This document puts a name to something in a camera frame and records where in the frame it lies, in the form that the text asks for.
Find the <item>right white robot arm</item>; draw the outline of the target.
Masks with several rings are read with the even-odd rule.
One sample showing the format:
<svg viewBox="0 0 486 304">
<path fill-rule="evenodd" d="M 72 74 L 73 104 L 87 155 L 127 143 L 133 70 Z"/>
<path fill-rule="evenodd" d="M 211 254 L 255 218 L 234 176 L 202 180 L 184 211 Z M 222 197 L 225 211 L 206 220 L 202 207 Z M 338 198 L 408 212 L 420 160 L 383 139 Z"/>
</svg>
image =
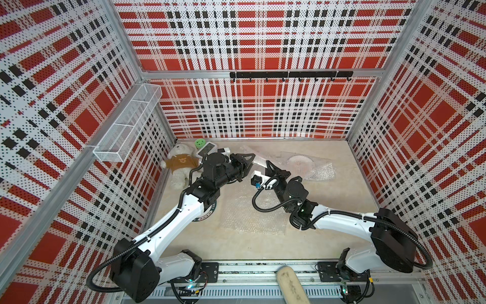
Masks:
<svg viewBox="0 0 486 304">
<path fill-rule="evenodd" d="M 337 269 L 340 273 L 363 273 L 375 268 L 411 273 L 415 268 L 430 270 L 433 259 L 417 234 L 394 212 L 380 208 L 375 213 L 356 213 L 338 210 L 308 199 L 309 192 L 302 177 L 291 177 L 287 170 L 267 162 L 264 172 L 251 175 L 251 184 L 257 189 L 252 206 L 261 213 L 283 208 L 289 214 L 289 224 L 299 230 L 330 230 L 349 234 L 367 241 L 361 249 L 342 251 Z M 273 191 L 278 205 L 270 208 L 258 206 L 256 200 L 262 191 Z"/>
</svg>

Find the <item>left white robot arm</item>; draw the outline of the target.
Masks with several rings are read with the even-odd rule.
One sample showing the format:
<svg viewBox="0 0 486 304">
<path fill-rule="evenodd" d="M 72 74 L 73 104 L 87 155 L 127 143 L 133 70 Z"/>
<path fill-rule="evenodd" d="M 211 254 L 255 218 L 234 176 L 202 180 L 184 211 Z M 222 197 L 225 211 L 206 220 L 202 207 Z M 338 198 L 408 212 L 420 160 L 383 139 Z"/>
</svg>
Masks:
<svg viewBox="0 0 486 304">
<path fill-rule="evenodd" d="M 171 212 L 134 239 L 121 239 L 113 256 L 88 275 L 86 286 L 99 293 L 124 292 L 140 303 L 159 284 L 180 277 L 197 279 L 202 263 L 199 256 L 189 250 L 168 258 L 161 255 L 216 203 L 223 186 L 241 182 L 248 175 L 254 159 L 253 153 L 210 153 L 199 166 L 201 176 L 189 181 Z"/>
</svg>

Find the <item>pink plate in wrap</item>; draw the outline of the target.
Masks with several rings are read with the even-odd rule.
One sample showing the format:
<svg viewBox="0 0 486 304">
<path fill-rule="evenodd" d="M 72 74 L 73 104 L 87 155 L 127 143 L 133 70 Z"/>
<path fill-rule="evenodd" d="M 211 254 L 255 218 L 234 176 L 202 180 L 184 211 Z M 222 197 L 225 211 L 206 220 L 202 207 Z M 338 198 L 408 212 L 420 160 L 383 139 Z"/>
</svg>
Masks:
<svg viewBox="0 0 486 304">
<path fill-rule="evenodd" d="M 304 155 L 294 155 L 287 159 L 288 171 L 295 176 L 305 177 L 315 168 L 315 162 Z"/>
</svg>

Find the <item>beige teddy bear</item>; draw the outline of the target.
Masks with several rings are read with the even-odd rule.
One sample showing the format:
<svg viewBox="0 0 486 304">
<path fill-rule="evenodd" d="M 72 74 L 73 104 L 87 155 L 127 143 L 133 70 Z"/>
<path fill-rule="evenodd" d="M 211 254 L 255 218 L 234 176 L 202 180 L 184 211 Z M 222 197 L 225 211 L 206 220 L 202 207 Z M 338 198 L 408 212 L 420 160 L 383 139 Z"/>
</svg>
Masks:
<svg viewBox="0 0 486 304">
<path fill-rule="evenodd" d="M 186 144 L 176 144 L 161 164 L 172 174 L 171 185 L 173 189 L 183 189 L 189 182 L 192 169 L 200 165 L 200 159 L 194 156 L 195 149 Z"/>
</svg>

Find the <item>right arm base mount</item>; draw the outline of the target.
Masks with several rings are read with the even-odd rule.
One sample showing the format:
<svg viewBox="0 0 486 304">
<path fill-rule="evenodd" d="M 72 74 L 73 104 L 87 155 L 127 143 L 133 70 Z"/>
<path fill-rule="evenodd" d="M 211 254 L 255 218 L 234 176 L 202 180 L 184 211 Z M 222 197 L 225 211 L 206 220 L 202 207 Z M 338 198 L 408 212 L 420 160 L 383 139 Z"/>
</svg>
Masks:
<svg viewBox="0 0 486 304">
<path fill-rule="evenodd" d="M 339 294 L 343 303 L 361 303 L 375 294 L 370 270 L 356 273 L 345 266 L 343 261 L 318 262 L 315 270 L 321 282 L 340 282 Z"/>
</svg>

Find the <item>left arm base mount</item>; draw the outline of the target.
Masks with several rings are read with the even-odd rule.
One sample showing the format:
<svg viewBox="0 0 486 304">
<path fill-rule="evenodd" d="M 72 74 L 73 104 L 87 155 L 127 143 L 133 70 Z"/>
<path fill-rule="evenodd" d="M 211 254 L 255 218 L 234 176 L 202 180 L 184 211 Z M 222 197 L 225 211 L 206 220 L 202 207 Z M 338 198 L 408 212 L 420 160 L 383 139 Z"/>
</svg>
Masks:
<svg viewBox="0 0 486 304">
<path fill-rule="evenodd" d="M 219 268 L 218 262 L 197 263 L 187 276 L 169 281 L 173 285 L 173 291 L 177 292 L 176 298 L 183 303 L 195 303 L 210 283 L 218 281 Z"/>
</svg>

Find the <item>clear wall shelf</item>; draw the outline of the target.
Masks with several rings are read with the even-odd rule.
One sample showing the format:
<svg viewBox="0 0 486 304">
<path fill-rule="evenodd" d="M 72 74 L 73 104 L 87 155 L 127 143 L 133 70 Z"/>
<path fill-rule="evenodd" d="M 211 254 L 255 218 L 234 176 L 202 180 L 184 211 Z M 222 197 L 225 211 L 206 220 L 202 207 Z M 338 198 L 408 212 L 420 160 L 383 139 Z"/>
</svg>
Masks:
<svg viewBox="0 0 486 304">
<path fill-rule="evenodd" d="M 127 93 L 121 112 L 94 149 L 98 161 L 126 161 L 161 96 L 160 87 L 153 84 L 136 84 Z"/>
</svg>

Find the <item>black hook rail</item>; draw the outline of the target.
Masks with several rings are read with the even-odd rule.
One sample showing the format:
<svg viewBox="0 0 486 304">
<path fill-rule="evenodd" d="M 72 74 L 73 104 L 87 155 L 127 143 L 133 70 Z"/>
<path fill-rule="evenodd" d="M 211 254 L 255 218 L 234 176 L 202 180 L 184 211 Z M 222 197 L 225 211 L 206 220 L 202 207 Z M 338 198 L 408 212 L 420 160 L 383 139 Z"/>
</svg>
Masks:
<svg viewBox="0 0 486 304">
<path fill-rule="evenodd" d="M 230 72 L 229 76 L 232 80 L 247 79 L 330 79 L 344 78 L 350 80 L 354 75 L 353 71 L 347 70 L 330 70 L 330 71 L 271 71 L 271 72 Z"/>
</svg>

